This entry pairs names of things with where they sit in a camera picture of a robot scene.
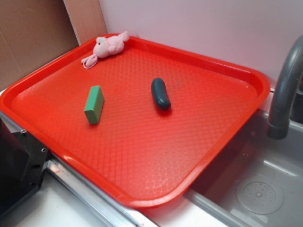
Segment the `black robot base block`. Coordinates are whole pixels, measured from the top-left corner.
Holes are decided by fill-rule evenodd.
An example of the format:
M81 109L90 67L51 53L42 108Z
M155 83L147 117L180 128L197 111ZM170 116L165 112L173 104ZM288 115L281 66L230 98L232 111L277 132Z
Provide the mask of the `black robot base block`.
M10 132L0 122L0 218L38 192L49 149L29 132Z

